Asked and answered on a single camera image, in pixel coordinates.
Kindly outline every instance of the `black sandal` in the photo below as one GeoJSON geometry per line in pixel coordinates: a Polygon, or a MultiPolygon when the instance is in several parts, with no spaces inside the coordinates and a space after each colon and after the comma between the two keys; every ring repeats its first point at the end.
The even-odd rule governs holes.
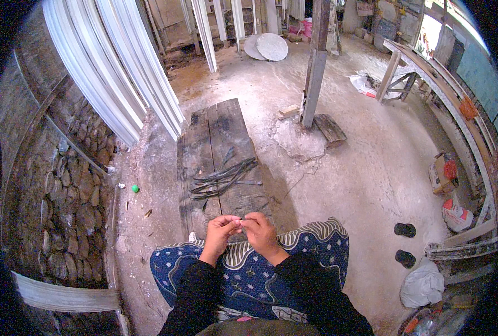
{"type": "Polygon", "coordinates": [[[415,265],[415,257],[412,253],[402,251],[401,249],[396,251],[395,260],[401,263],[406,268],[412,268],[415,265]]]}
{"type": "Polygon", "coordinates": [[[395,234],[403,235],[404,237],[414,238],[415,237],[415,227],[409,223],[397,223],[395,224],[395,234]]]}

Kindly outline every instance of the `hand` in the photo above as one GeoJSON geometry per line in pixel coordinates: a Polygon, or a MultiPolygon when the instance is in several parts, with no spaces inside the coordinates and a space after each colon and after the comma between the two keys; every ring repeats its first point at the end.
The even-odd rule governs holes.
{"type": "Polygon", "coordinates": [[[277,232],[266,215],[260,212],[250,212],[245,215],[246,220],[241,225],[247,230],[247,239],[254,250],[266,258],[273,266],[277,266],[289,254],[277,243],[277,232]]]}
{"type": "Polygon", "coordinates": [[[231,214],[219,216],[208,223],[206,242],[199,260],[216,266],[217,258],[225,252],[227,241],[234,233],[240,233],[240,218],[231,214]]]}

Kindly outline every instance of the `dusty floor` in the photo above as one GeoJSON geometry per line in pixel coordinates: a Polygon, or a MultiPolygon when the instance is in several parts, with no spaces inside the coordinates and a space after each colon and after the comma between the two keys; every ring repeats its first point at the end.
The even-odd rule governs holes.
{"type": "MultiPolygon", "coordinates": [[[[389,55],[344,36],[344,55],[327,61],[317,113],[330,114],[348,140],[319,158],[291,158],[274,135],[284,127],[280,123],[292,120],[277,121],[275,112],[299,104],[309,46],[289,45],[280,62],[253,60],[237,54],[235,47],[221,50],[216,53],[217,73],[210,74],[203,60],[195,60],[171,72],[172,87],[188,120],[192,111],[239,99],[264,168],[266,191],[282,200],[272,208],[278,231],[337,217],[351,242],[344,292],[377,335],[391,335],[410,313],[399,297],[410,270],[394,260],[395,252],[409,251],[419,260],[426,243],[448,234],[441,218],[444,199],[433,194],[427,167],[440,150],[452,147],[416,92],[405,103],[382,106],[354,89],[346,76],[367,71],[381,78],[389,55]],[[417,235],[394,235],[397,222],[413,223],[417,235]]],[[[148,267],[152,251],[187,240],[178,215],[176,145],[162,125],[148,127],[138,147],[116,159],[119,182],[128,185],[118,195],[117,261],[126,312],[138,335],[158,333],[169,312],[148,267]],[[141,191],[133,193],[133,184],[141,191]],[[148,209],[153,212],[144,218],[148,209]]]]}

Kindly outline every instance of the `black sleeve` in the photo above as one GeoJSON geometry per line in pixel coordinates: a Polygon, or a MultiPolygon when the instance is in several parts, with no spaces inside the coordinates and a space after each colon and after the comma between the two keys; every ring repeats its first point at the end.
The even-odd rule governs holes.
{"type": "Polygon", "coordinates": [[[367,319],[340,290],[340,280],[309,253],[296,253],[275,267],[308,321],[322,335],[374,335],[367,319]]]}
{"type": "Polygon", "coordinates": [[[191,335],[215,323],[213,314],[217,310],[219,274],[204,261],[197,260],[189,266],[180,279],[176,290],[174,309],[158,335],[191,335]]]}

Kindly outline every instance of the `circular disc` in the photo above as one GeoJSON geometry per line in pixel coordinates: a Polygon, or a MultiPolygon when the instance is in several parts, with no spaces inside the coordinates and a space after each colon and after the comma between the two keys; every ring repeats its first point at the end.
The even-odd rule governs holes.
{"type": "Polygon", "coordinates": [[[244,50],[247,55],[253,57],[254,59],[267,61],[268,59],[262,56],[260,52],[257,50],[257,38],[259,37],[260,35],[252,35],[247,40],[245,40],[244,50]]]}
{"type": "Polygon", "coordinates": [[[286,41],[273,33],[265,33],[257,38],[257,49],[262,56],[271,61],[283,60],[288,54],[286,41]]]}

